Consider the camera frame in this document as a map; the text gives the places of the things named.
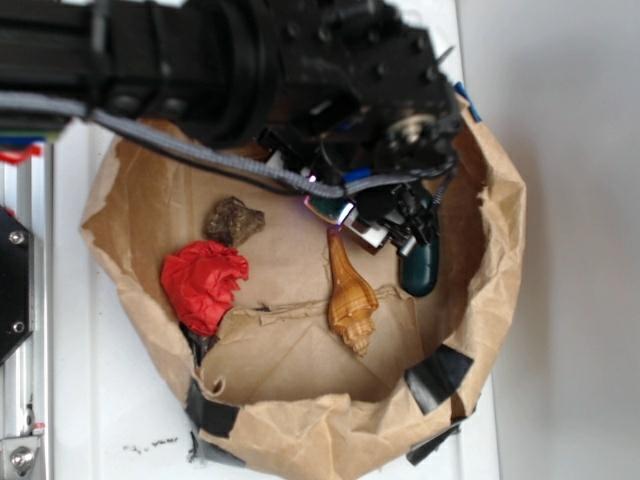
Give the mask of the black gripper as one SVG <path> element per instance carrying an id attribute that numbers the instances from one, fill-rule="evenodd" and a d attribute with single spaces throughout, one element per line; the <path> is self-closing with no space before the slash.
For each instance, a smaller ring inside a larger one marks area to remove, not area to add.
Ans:
<path id="1" fill-rule="evenodd" d="M 427 30 L 383 1 L 271 1 L 280 86 L 260 143 L 324 198 L 441 177 L 462 127 Z"/>

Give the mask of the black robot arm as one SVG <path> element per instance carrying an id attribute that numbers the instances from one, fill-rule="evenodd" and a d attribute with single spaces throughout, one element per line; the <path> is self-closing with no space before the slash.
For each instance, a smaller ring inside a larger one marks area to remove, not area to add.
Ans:
<path id="1" fill-rule="evenodd" d="M 72 119 L 325 198 L 443 176 L 461 128 L 429 33 L 384 1 L 5 1 L 1 145 Z"/>

